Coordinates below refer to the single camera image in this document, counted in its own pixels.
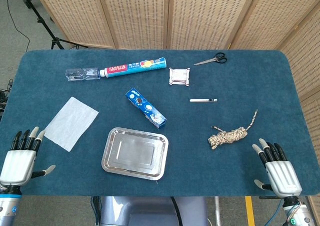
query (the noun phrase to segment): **stainless steel tray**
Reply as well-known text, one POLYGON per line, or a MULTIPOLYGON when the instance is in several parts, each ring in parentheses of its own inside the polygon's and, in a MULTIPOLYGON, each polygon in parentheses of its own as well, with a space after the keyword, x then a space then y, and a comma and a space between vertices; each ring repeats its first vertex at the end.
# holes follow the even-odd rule
POLYGON ((158 180, 165 172, 168 144, 168 139, 161 134, 116 127, 106 141, 102 168, 107 172, 158 180))

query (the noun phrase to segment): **robot finger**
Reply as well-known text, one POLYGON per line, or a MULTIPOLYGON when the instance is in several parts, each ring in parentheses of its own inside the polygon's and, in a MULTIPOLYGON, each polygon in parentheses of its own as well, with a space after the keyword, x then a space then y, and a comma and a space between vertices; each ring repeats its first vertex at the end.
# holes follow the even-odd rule
POLYGON ((55 169, 55 167, 56 167, 55 165, 51 165, 50 167, 48 167, 45 170, 38 171, 38 172, 33 172, 32 175, 31 175, 31 178, 46 176, 49 173, 51 173, 55 169))
POLYGON ((33 151, 36 151, 38 153, 38 150, 39 150, 39 147, 40 147, 40 144, 42 142, 42 138, 44 137, 45 135, 45 131, 41 131, 38 135, 38 137, 36 137, 35 141, 34 141, 34 145, 33 145, 33 148, 32 150, 33 151))
POLYGON ((280 161, 280 156, 279 156, 279 153, 278 153, 276 147, 273 144, 269 143, 269 142, 266 142, 266 143, 268 144, 268 146, 271 149, 271 152, 273 154, 274 160, 275 161, 280 161))
POLYGON ((21 140, 19 142, 18 145, 18 150, 23 150, 27 141, 27 137, 29 135, 30 130, 28 129, 27 131, 25 131, 25 133, 22 135, 21 140))
POLYGON ((257 186, 258 188, 261 188, 261 189, 263 189, 263 190, 273 191, 273 189, 272 189, 272 187, 271 187, 270 184, 265 184, 265 183, 261 182, 261 181, 258 180, 258 179, 255 179, 255 180, 254 180, 254 183, 256 184, 256 186, 257 186))
POLYGON ((28 139, 28 142, 26 143, 26 146, 25 146, 25 150, 32 150, 32 147, 33 147, 33 143, 35 141, 35 138, 36 138, 36 133, 38 132, 39 128, 38 127, 35 127, 30 135, 29 135, 29 139, 28 139))
POLYGON ((17 134, 15 135, 13 141, 12 141, 12 145, 11 145, 11 148, 10 150, 16 150, 17 149, 17 145, 19 143, 19 138, 21 136, 21 131, 17 132, 17 134))
POLYGON ((259 155, 264 167, 266 167, 266 163, 268 162, 267 156, 265 152, 263 152, 258 145, 253 144, 252 148, 256 151, 256 153, 259 155))
POLYGON ((274 143, 274 145, 275 145, 276 149, 277 149, 278 152, 279 152, 280 159, 281 159, 282 161, 287 161, 287 157, 286 157, 285 152, 284 152, 284 150, 282 149, 282 147, 281 147, 279 144, 277 144, 277 143, 274 143))
POLYGON ((269 162, 274 161, 274 160, 275 160, 275 159, 274 159, 274 156, 273 156, 273 154, 272 154, 272 152, 271 152, 271 150, 270 150, 269 145, 266 143, 266 141, 264 141, 262 138, 260 138, 260 139, 259 139, 259 142, 260 142, 260 144, 261 144, 261 146, 262 146, 262 148, 263 148, 266 156, 268 157, 268 161, 269 161, 269 162))

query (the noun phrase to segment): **rope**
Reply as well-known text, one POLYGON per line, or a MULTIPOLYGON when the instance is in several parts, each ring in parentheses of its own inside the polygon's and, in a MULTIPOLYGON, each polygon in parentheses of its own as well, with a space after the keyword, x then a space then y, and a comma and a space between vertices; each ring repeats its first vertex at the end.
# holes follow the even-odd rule
POLYGON ((233 143, 233 142, 239 141, 240 139, 245 138, 248 135, 248 133, 247 133, 248 129, 251 128, 251 126, 253 125, 253 123, 255 121, 257 112, 258 112, 258 110, 256 109, 254 111, 252 121, 247 128, 240 127, 238 129, 232 130, 230 132, 226 132, 216 126, 213 126, 212 128, 214 128, 220 132, 217 135, 212 135, 208 139, 208 141, 211 145, 211 149, 214 150, 221 144, 233 143))

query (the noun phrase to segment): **scissors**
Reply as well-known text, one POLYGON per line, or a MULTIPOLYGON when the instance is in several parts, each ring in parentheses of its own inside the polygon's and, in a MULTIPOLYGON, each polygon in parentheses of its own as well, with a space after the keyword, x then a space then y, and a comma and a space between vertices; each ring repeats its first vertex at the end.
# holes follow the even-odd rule
POLYGON ((203 62, 195 63, 195 65, 201 65, 209 62, 225 63, 227 61, 226 55, 223 52, 218 52, 212 59, 205 60, 203 62))

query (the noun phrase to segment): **table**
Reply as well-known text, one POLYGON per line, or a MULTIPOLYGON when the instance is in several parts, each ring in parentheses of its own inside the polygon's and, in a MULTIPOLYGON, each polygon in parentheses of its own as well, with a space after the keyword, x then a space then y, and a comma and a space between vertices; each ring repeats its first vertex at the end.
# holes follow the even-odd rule
POLYGON ((192 66, 212 58, 214 50, 44 50, 24 55, 0 122, 0 165, 15 133, 44 129, 73 96, 99 111, 71 152, 48 139, 40 147, 35 170, 51 164, 48 176, 31 180, 24 194, 212 196, 272 195, 254 184, 267 174, 251 145, 259 138, 278 142, 295 167, 304 195, 320 188, 320 170, 296 93, 289 63, 279 51, 223 51, 227 63, 192 66), (100 69, 165 57, 167 68, 100 80, 70 82, 67 68, 100 69), (169 67, 190 68, 190 86, 169 85, 169 67), (166 118, 157 129, 125 97, 137 88, 166 118), (190 98, 218 98, 190 103, 190 98), (247 127, 248 136, 211 150, 208 138, 247 127), (109 131, 124 127, 164 134, 169 140, 164 176, 159 181, 105 172, 101 159, 109 131))

